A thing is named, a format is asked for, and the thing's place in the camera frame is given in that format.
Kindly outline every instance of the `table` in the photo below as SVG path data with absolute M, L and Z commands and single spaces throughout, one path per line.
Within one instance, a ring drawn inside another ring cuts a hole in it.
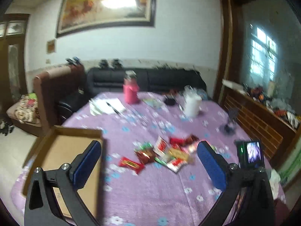
M 163 96 L 141 92 L 139 98 Z M 165 140 L 169 136 L 187 137 L 194 134 L 200 140 L 215 146 L 228 163 L 238 163 L 234 140 L 249 140 L 247 134 L 238 126 L 232 136 L 220 132 L 222 124 L 227 123 L 228 115 L 218 104 L 203 101 L 197 118 L 186 118 L 178 105 L 154 110 L 144 102 L 128 105 L 122 93 L 103 93 L 98 98 L 119 98 L 127 111 L 123 115 L 90 114 L 89 105 L 73 114 L 65 127 L 100 129 L 107 139 L 105 175 L 104 218 L 105 225 L 124 226 L 183 226 L 198 225 L 218 199 L 221 191 L 212 182 L 198 158 L 194 164 L 182 167 L 177 173 L 159 163 L 147 164 L 137 175 L 130 169 L 118 167 L 120 157 L 125 156 L 138 161 L 134 149 L 144 142 L 154 144 L 160 135 Z M 24 210 L 25 199 L 18 191 L 26 179 L 26 170 L 20 175 L 11 196 L 20 210 Z M 284 200 L 279 187 L 278 197 Z M 233 210 L 226 222 L 229 222 Z

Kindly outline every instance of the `frosted glass panel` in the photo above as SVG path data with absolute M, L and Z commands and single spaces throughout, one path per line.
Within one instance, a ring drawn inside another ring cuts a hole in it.
M 256 0 L 242 6 L 244 20 L 240 83 L 267 92 L 301 115 L 301 24 L 286 0 Z
M 4 36 L 5 23 L 0 24 L 0 37 Z
M 23 34 L 24 25 L 25 25 L 25 21 L 10 21 L 8 23 L 6 34 L 7 35 Z
M 8 46 L 8 75 L 11 87 L 11 95 L 14 102 L 20 97 L 20 80 L 19 80 L 19 45 Z

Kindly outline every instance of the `metal screw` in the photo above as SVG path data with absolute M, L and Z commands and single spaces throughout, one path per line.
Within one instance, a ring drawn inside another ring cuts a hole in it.
M 265 172 L 265 168 L 264 168 L 264 167 L 259 167 L 259 168 L 258 168 L 258 171 L 259 171 L 259 172 Z
M 231 170 L 236 170 L 238 168 L 238 165 L 237 164 L 235 164 L 235 163 L 231 163 L 230 164 L 230 169 Z
M 68 167 L 69 167 L 69 164 L 68 164 L 68 163 L 65 163 L 65 164 L 62 165 L 62 169 L 63 169 L 63 170 L 68 169 Z
M 39 173 L 40 170 L 41 170 L 41 168 L 40 168 L 40 167 L 37 167 L 37 168 L 35 169 L 35 173 Z

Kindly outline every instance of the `blue gripper pad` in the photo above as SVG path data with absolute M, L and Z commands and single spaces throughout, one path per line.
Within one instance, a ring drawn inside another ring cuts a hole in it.
M 76 190 L 82 189 L 85 186 L 100 155 L 101 144 L 100 142 L 93 140 L 85 151 L 82 154 L 77 155 L 73 160 L 69 171 L 69 177 Z
M 199 142 L 197 153 L 213 185 L 224 192 L 227 187 L 229 164 L 221 155 L 216 154 L 206 141 Z

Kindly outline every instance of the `cardboard box lid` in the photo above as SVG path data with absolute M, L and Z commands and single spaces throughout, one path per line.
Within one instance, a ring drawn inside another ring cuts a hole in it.
M 52 127 L 43 138 L 37 139 L 33 145 L 33 147 L 35 147 L 30 150 L 28 154 L 28 156 L 36 155 L 37 157 L 25 181 L 23 194 L 25 196 L 27 195 L 31 176 L 36 167 L 42 167 L 43 170 L 55 170 L 64 163 L 71 163 L 78 154 L 84 152 L 92 140 L 99 141 L 102 150 L 104 150 L 101 130 L 65 128 L 59 126 Z M 99 198 L 100 167 L 101 158 L 96 163 L 85 187 L 77 191 L 94 217 L 96 217 L 97 214 L 97 201 Z M 63 215 L 71 217 L 60 190 L 54 188 L 54 192 Z

